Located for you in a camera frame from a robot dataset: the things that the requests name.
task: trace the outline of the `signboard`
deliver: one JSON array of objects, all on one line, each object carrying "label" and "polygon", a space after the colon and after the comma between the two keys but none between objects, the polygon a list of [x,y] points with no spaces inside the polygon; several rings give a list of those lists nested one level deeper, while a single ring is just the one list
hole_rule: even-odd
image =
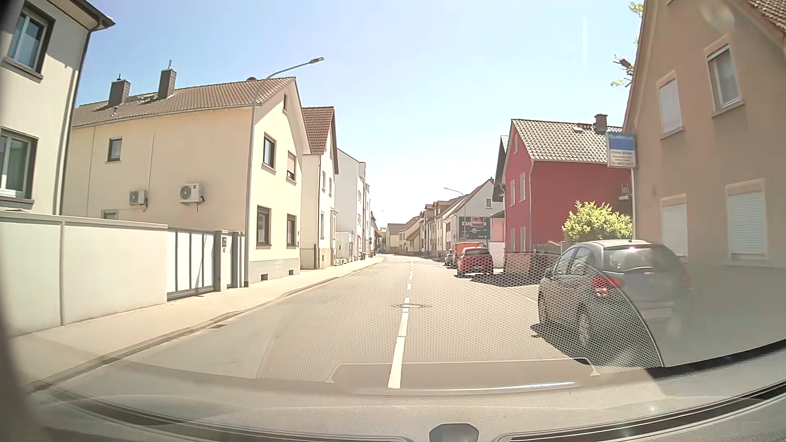
[{"label": "signboard", "polygon": [[484,216],[459,216],[458,239],[488,239],[490,219]]},{"label": "signboard", "polygon": [[610,168],[636,167],[636,142],[633,134],[606,132],[606,146]]}]

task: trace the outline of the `blue sky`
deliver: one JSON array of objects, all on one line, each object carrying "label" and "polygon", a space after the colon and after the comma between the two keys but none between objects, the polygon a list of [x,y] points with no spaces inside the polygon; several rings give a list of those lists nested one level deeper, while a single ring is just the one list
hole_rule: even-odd
[{"label": "blue sky", "polygon": [[90,40],[79,104],[105,100],[118,74],[132,94],[154,91],[169,60],[187,87],[324,57],[291,74],[303,105],[336,107],[380,225],[491,177],[511,118],[621,124],[612,56],[633,60],[639,26],[627,0],[92,3],[117,25]]}]

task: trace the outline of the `windshield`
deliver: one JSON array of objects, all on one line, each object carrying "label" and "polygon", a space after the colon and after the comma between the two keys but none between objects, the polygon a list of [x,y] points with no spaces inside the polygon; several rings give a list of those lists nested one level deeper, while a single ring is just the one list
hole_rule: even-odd
[{"label": "windshield", "polygon": [[5,3],[0,398],[61,439],[786,394],[786,0]]}]

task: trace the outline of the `tree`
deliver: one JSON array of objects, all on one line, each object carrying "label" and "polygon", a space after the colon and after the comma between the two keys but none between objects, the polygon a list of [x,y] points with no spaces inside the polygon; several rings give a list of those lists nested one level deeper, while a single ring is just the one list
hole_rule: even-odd
[{"label": "tree", "polygon": [[[644,3],[643,2],[631,2],[628,4],[628,9],[630,12],[636,14],[641,18],[644,15]],[[638,37],[634,39],[634,45],[638,46]],[[614,54],[614,62],[619,64],[625,70],[625,76],[621,79],[616,79],[612,81],[612,86],[622,86],[623,84],[625,87],[630,86],[630,84],[634,80],[634,66],[628,60],[624,58],[620,58],[617,54]]]},{"label": "tree", "polygon": [[568,213],[562,231],[568,242],[625,239],[631,238],[633,225],[628,215],[613,212],[608,204],[597,206],[595,201],[584,204],[576,201],[576,213]]}]

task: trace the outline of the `green bush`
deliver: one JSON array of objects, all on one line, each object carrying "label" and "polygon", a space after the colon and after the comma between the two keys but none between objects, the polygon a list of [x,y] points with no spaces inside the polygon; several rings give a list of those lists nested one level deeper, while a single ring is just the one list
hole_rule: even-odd
[{"label": "green bush", "polygon": [[633,234],[628,215],[613,212],[608,204],[595,205],[595,201],[576,201],[576,213],[569,212],[562,226],[565,241],[584,242],[600,239],[627,239]]}]

